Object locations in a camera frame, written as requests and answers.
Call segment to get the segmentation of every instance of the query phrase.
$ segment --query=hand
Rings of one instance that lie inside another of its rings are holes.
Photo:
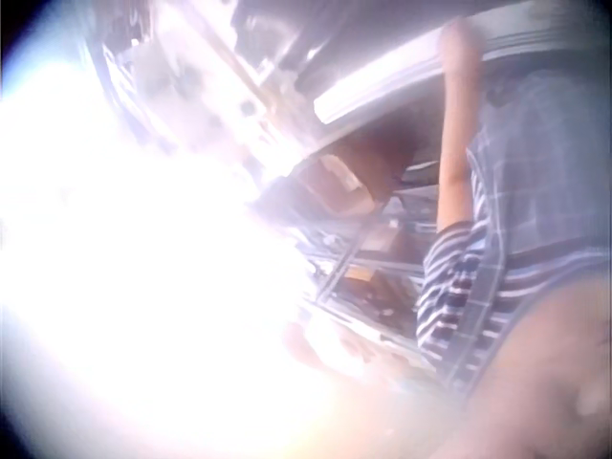
[[[457,18],[443,28],[438,48],[447,77],[478,77],[483,39],[466,19]]]

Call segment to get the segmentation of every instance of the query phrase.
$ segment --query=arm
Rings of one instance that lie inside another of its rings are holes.
[[[445,115],[440,158],[437,230],[472,219],[467,148],[478,119],[480,47],[464,21],[443,31],[440,55],[445,68]]]

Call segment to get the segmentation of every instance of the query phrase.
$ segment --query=bright light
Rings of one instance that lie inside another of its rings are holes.
[[[46,69],[2,106],[0,301],[156,442],[279,451],[329,405],[279,344],[301,259],[246,218],[225,169],[135,150],[79,77]]]

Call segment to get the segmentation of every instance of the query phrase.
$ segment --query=metal bar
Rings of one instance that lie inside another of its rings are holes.
[[[311,261],[333,261],[335,259],[335,256],[332,253],[325,252],[304,252],[303,255]],[[351,260],[349,260],[348,264],[364,268],[372,268],[393,274],[407,274],[416,277],[424,276],[423,265],[405,263],[403,261],[388,261],[367,257],[353,257]]]
[[[360,251],[361,244],[369,234],[372,227],[378,222],[379,217],[381,216],[381,212],[384,209],[383,203],[378,203],[377,207],[370,213],[361,228],[357,231],[357,234],[348,245],[338,263],[334,267],[334,269],[329,273],[327,277],[321,282],[321,285],[318,288],[317,297],[315,302],[326,301],[329,298],[329,295],[333,292],[336,285],[340,279],[344,276],[344,274],[348,271],[351,260],[355,257],[358,251]]]

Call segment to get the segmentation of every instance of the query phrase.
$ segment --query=plaid shirt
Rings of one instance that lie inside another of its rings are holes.
[[[472,174],[482,188],[474,193],[474,201],[484,200],[487,213],[484,250],[473,273],[455,276],[468,279],[470,289],[446,350],[434,362],[445,382],[464,393],[473,389],[503,338],[544,293],[517,299],[473,377],[462,379],[499,302],[509,258],[560,248],[555,256],[565,256],[563,270],[554,271],[552,278],[548,268],[551,277],[541,283],[542,290],[609,262],[609,95],[598,85],[553,71],[497,81],[496,88],[487,93],[481,129],[469,151]],[[441,249],[434,244],[432,252],[436,250]],[[566,263],[570,254],[581,262]],[[437,295],[433,307],[444,308],[447,293]],[[425,295],[420,308],[427,301]]]

